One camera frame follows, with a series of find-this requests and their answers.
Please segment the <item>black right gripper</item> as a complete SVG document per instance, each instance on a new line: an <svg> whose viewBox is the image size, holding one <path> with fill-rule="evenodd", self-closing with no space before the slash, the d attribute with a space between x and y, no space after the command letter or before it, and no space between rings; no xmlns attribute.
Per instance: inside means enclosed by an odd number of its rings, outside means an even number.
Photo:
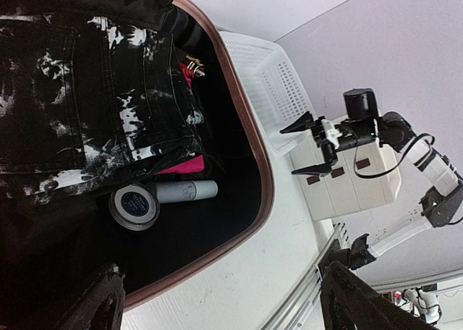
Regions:
<svg viewBox="0 0 463 330"><path fill-rule="evenodd" d="M343 133L339 138L340 146L338 149L334 149L334 146L330 142L322 140L323 128L321 120L325 117L319 117L314 121L310 111L305 112L295 122L279 131L280 134L285 135L310 129L315 144L320 148L323 161L325 162L325 164L316 164L295 169L292 171L293 175L325 177L331 173L330 164L335 164L338 161L338 152L375 142L381 116L373 89L351 89L344 92L343 97L347 118L341 122L332 121Z"/></svg>

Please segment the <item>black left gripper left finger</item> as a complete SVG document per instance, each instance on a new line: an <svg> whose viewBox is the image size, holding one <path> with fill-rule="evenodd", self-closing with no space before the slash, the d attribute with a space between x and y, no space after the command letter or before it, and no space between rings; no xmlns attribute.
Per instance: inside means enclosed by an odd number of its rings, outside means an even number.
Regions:
<svg viewBox="0 0 463 330"><path fill-rule="evenodd" d="M67 299L54 328L120 329L124 299L124 274L117 265L106 265Z"/></svg>

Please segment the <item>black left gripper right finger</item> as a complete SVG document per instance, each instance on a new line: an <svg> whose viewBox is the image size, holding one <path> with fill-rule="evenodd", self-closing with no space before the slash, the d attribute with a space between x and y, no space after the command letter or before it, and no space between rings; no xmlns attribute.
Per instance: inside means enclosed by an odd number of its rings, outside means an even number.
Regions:
<svg viewBox="0 0 463 330"><path fill-rule="evenodd" d="M320 301L326 329L419 329L420 319L396 307L340 262L325 270Z"/></svg>

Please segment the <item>beige hard-shell suitcase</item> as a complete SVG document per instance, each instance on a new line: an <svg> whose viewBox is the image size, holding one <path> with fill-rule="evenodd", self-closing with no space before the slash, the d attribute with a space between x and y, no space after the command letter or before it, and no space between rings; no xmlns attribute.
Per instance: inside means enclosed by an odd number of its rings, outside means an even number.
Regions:
<svg viewBox="0 0 463 330"><path fill-rule="evenodd" d="M174 5L187 18L182 48L206 64L205 77L192 89L205 113L200 128L205 178L218 183L218 195L166 204L152 229L129 235L129 252L120 265L126 310L217 263L265 224L274 201L270 158L224 41L192 1L174 0Z"/></svg>

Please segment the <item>black white splattered jeans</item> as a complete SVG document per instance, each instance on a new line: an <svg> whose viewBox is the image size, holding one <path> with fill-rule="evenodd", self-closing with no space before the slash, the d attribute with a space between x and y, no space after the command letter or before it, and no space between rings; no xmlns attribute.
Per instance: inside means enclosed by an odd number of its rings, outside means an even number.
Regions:
<svg viewBox="0 0 463 330"><path fill-rule="evenodd" d="M155 174L203 152L174 0L1 0L1 198Z"/></svg>

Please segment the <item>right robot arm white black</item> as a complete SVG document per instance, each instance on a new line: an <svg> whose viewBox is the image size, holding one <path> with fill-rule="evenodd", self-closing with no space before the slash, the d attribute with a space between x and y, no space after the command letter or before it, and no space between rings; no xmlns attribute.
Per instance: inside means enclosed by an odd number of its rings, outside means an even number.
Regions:
<svg viewBox="0 0 463 330"><path fill-rule="evenodd" d="M352 270L427 229L456 223L462 177L428 133L417 134L400 114L378 110L370 88L344 93L347 114L336 120L305 112L284 128L294 133L294 175L314 220L336 219L393 203L402 186L400 164L415 167L427 191L418 204L389 227L351 243L336 240L320 269L339 261Z"/></svg>

